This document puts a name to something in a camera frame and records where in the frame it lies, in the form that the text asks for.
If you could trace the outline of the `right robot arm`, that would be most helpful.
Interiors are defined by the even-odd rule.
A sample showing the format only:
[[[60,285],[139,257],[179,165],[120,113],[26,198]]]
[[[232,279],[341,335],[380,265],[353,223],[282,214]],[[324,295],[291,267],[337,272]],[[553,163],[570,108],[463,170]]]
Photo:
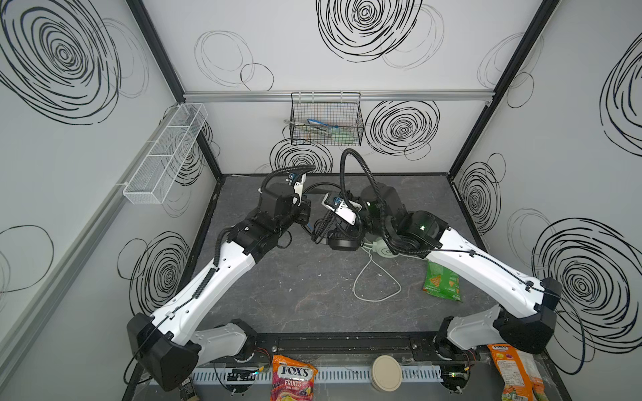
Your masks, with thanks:
[[[357,150],[342,152],[339,193],[327,195],[324,206],[348,223],[329,238],[332,248],[351,250],[366,236],[379,237],[391,254],[445,267],[496,301],[486,311],[443,320],[433,339],[442,359],[490,344],[508,344],[528,354],[546,349],[556,329],[561,284],[499,261],[430,212],[408,212],[395,189],[376,181]]]

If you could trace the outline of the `black blue headphones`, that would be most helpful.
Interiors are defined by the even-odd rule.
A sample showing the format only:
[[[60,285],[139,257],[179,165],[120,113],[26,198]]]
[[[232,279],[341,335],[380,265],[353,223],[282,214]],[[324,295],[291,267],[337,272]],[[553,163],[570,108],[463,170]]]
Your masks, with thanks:
[[[315,244],[324,243],[336,251],[356,251],[364,244],[365,228],[360,206],[347,192],[343,195],[339,184],[331,182],[313,183],[303,192],[308,195],[323,195],[322,206],[326,209],[323,217],[314,222],[302,223],[301,227]]]

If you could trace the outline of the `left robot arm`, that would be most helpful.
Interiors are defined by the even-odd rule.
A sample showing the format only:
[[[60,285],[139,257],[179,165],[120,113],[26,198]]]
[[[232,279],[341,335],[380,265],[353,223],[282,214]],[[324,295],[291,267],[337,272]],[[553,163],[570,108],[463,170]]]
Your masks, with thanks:
[[[259,201],[244,220],[222,230],[213,259],[177,295],[152,314],[138,312],[126,326],[132,359],[165,391],[177,389],[194,369],[212,360],[250,359],[256,332],[236,319],[199,330],[202,320],[232,285],[279,245],[294,224],[307,223],[306,175],[314,165],[268,174]]]

